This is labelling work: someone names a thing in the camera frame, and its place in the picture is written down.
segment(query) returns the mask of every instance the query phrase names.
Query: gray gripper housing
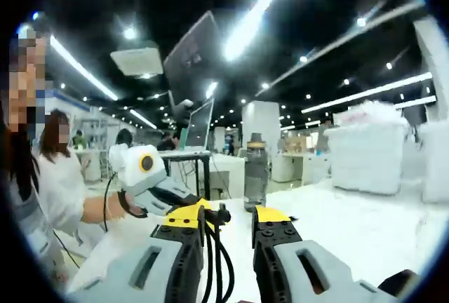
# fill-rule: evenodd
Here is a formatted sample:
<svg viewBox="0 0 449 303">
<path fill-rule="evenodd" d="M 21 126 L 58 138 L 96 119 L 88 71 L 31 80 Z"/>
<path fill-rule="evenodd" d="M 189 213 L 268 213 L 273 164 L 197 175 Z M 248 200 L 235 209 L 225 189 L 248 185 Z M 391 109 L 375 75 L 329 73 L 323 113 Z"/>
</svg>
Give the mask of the gray gripper housing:
<svg viewBox="0 0 449 303">
<path fill-rule="evenodd" d="M 166 301 L 168 279 L 181 242 L 148 238 L 144 245 L 114 260 L 107 277 L 69 295 L 72 302 L 123 303 Z"/>
<path fill-rule="evenodd" d="M 390 303 L 397 299 L 365 281 L 354 282 L 351 269 L 315 241 L 274 246 L 290 286 L 291 303 Z M 300 261 L 303 255 L 325 290 L 317 295 Z"/>
</svg>

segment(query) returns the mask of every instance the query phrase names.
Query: woman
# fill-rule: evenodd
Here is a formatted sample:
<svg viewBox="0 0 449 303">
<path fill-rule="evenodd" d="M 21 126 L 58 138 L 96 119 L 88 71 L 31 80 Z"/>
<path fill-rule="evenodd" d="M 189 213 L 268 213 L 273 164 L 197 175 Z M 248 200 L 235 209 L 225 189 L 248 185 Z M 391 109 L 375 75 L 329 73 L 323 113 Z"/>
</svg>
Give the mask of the woman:
<svg viewBox="0 0 449 303">
<path fill-rule="evenodd" d="M 69 120 L 59 110 L 48 117 L 39 143 L 39 166 L 41 169 L 40 199 L 54 229 L 74 234 L 80 222 L 100 224 L 125 215 L 117 193 L 106 202 L 103 196 L 87 198 L 82 167 L 76 154 L 67 148 Z"/>
</svg>

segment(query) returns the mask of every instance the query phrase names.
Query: long dark hair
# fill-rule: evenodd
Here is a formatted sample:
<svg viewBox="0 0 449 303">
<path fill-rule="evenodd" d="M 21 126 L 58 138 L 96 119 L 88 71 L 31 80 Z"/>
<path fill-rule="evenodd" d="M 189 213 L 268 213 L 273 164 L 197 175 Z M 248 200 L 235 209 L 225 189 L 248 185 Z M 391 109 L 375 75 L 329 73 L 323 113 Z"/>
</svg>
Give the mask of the long dark hair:
<svg viewBox="0 0 449 303">
<path fill-rule="evenodd" d="M 53 157 L 57 153 L 61 153 L 66 157 L 70 157 L 67 143 L 59 143 L 59 126 L 69 126 L 69 119 L 64 112 L 53 110 L 45 122 L 45 128 L 39 140 L 39 151 L 52 163 L 55 163 Z"/>
</svg>

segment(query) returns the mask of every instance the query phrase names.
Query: white table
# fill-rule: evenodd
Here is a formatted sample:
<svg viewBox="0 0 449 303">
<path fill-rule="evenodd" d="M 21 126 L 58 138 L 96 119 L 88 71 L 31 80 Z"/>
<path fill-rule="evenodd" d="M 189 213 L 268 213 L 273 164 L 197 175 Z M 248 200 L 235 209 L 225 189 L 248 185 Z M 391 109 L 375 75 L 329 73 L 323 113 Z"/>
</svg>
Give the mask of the white table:
<svg viewBox="0 0 449 303">
<path fill-rule="evenodd" d="M 194 164 L 191 162 L 171 162 L 170 166 L 172 177 L 176 180 L 184 181 L 191 190 L 196 190 L 193 169 Z M 209 171 L 211 189 L 228 189 L 231 198 L 243 198 L 245 191 L 245 159 L 224 154 L 213 154 L 209 160 Z M 202 164 L 199 164 L 199 176 L 201 181 L 204 176 Z"/>
<path fill-rule="evenodd" d="M 232 220 L 223 227 L 221 239 L 234 265 L 236 282 L 229 302 L 240 299 L 260 302 L 253 273 L 251 215 L 241 199 L 223 201 Z M 346 262 L 355 281 L 364 279 L 378 286 L 385 278 L 404 269 L 422 273 L 438 245 L 449 216 L 448 207 L 421 203 L 419 195 L 403 192 L 394 197 L 360 194 L 332 189 L 326 180 L 290 191 L 268 194 L 267 205 L 299 220 L 294 223 L 304 240 L 315 240 Z M 158 220 L 128 217 L 113 226 L 92 251 L 69 290 L 76 290 L 106 274 L 107 265 L 137 246 L 148 236 Z M 205 264 L 199 287 L 202 297 L 207 272 Z M 223 266 L 223 288 L 227 288 L 227 269 Z M 209 302 L 215 301 L 215 281 Z"/>
</svg>

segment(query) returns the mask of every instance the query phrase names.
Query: white shirt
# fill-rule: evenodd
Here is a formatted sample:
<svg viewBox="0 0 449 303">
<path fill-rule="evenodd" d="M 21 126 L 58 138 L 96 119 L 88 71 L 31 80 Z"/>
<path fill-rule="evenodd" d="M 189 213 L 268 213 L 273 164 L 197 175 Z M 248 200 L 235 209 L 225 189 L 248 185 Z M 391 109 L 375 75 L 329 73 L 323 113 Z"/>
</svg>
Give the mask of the white shirt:
<svg viewBox="0 0 449 303">
<path fill-rule="evenodd" d="M 39 156 L 41 177 L 39 198 L 42 210 L 54 229 L 73 234 L 83 216 L 87 189 L 76 154 L 66 157 L 61 153 L 49 161 Z"/>
</svg>

